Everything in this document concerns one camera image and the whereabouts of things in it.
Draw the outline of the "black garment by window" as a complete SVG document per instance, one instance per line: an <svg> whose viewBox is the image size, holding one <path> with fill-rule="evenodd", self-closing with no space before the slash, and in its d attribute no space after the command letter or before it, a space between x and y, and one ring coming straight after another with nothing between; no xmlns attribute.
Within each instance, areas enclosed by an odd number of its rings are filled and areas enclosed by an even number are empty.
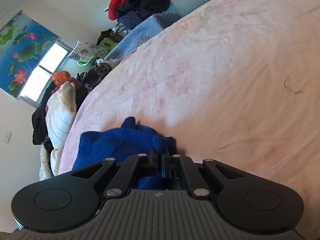
<svg viewBox="0 0 320 240"><path fill-rule="evenodd" d="M31 123L33 126L33 145L41 145L44 142L45 137L48 135L46 125L46 105L49 98L51 97L51 92L55 87L56 85L52 81L44 92L39 106L31 116Z"/></svg>

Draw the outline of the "white wall switch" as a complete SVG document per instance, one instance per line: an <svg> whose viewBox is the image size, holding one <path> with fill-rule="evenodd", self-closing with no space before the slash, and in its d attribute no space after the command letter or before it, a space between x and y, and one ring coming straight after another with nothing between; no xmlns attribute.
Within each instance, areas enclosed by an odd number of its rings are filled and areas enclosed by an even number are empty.
<svg viewBox="0 0 320 240"><path fill-rule="evenodd" d="M5 144L7 144L7 145L9 144L11 136L12 136L12 132L9 130L6 130L6 132L4 134L4 139L3 139Z"/></svg>

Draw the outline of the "white script print quilt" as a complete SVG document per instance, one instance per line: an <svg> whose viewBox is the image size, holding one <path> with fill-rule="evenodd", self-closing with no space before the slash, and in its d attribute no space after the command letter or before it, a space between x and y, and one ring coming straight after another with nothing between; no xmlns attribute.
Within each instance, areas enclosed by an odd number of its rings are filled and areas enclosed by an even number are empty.
<svg viewBox="0 0 320 240"><path fill-rule="evenodd" d="M50 154L47 152L44 145L41 145L41 148L40 148L40 161L41 161L41 166L39 169L40 181L52 178L53 172L50 165Z"/></svg>

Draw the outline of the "green plastic object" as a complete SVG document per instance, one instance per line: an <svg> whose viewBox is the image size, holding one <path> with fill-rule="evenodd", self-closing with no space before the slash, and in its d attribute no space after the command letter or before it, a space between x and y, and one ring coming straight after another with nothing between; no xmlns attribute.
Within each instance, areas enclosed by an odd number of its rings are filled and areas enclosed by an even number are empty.
<svg viewBox="0 0 320 240"><path fill-rule="evenodd" d="M104 38L101 43L99 44L99 46L101 48L104 48L104 55L100 56L98 54L94 54L92 55L87 61L77 61L77 64L80 67L84 67L89 65L90 63L92 63L94 61L94 59L96 58L103 58L105 57L118 43L117 42L113 42L111 39L109 38Z"/></svg>

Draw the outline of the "lotus flower window blind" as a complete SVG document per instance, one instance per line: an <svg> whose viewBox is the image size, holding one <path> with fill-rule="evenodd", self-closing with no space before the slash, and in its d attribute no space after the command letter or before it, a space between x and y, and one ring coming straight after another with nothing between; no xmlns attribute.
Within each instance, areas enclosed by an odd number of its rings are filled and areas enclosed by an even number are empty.
<svg viewBox="0 0 320 240"><path fill-rule="evenodd" d="M1 89L18 98L30 74L59 37L21 11L1 29L0 37Z"/></svg>

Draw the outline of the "light blue quilted blanket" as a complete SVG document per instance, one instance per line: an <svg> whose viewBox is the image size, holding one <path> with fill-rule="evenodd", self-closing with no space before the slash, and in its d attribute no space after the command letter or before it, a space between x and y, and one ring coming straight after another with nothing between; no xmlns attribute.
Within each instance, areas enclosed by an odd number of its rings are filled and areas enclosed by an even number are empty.
<svg viewBox="0 0 320 240"><path fill-rule="evenodd" d="M161 31L181 19L176 13L154 14L144 20L127 34L104 58L104 60L123 60L139 46L153 38Z"/></svg>

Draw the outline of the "pink floral bed sheet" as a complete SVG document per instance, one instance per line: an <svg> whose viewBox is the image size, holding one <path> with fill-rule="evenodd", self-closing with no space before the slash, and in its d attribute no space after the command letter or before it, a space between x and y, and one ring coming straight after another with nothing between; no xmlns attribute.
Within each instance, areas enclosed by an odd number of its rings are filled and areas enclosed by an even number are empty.
<svg viewBox="0 0 320 240"><path fill-rule="evenodd" d="M319 0L212 0L140 46L85 98L80 135L133 116L194 161L216 159L297 191L319 237Z"/></svg>

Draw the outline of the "blue knit sweater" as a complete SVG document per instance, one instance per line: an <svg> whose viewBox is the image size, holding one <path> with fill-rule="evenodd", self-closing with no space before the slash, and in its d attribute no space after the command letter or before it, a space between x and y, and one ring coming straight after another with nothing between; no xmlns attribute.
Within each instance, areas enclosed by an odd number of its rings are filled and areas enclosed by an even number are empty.
<svg viewBox="0 0 320 240"><path fill-rule="evenodd" d="M149 154L152 148L161 163L158 166L158 173L155 176L141 178L135 189L162 192L165 191L162 189L162 154L166 149L175 154L176 140L173 137L164 137L151 127L137 124L134 117L126 118L120 128L112 128L104 132L82 133L72 170L84 174L93 171L89 177L93 187L107 181L104 193L122 163L129 156L140 153Z"/></svg>

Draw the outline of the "floral print pillow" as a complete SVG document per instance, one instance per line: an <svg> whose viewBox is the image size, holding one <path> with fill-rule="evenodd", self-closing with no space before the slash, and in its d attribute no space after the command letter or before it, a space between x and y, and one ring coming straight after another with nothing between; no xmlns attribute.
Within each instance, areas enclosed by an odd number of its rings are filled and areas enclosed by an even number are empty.
<svg viewBox="0 0 320 240"><path fill-rule="evenodd" d="M91 57L103 58L107 54L108 50L104 47L78 41L67 57L75 61L87 62Z"/></svg>

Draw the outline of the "orange garment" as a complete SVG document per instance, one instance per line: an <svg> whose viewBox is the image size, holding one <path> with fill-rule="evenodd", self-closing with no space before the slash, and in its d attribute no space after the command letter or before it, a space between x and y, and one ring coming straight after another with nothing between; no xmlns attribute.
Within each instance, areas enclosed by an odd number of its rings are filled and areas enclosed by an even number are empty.
<svg viewBox="0 0 320 240"><path fill-rule="evenodd" d="M75 91L76 91L75 103L76 103L76 111L78 112L81 104L83 103L85 97L87 96L87 90L84 87L84 84L81 83L78 79L71 77L69 72L65 70L62 70L60 72L55 72L54 74L52 74L51 78L52 78L52 82L49 84L45 93L43 94L43 97L39 105L41 110L44 112L44 115L47 115L47 112L48 112L47 102L49 98L55 92L57 92L65 82L74 83L75 85Z"/></svg>

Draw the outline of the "leopard print garment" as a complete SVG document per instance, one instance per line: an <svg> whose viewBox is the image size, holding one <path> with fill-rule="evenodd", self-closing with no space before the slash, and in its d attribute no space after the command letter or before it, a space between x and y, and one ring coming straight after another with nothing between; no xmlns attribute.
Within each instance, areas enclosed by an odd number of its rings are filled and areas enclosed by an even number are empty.
<svg viewBox="0 0 320 240"><path fill-rule="evenodd" d="M108 63L99 63L90 67L83 75L82 83L90 93L112 71Z"/></svg>

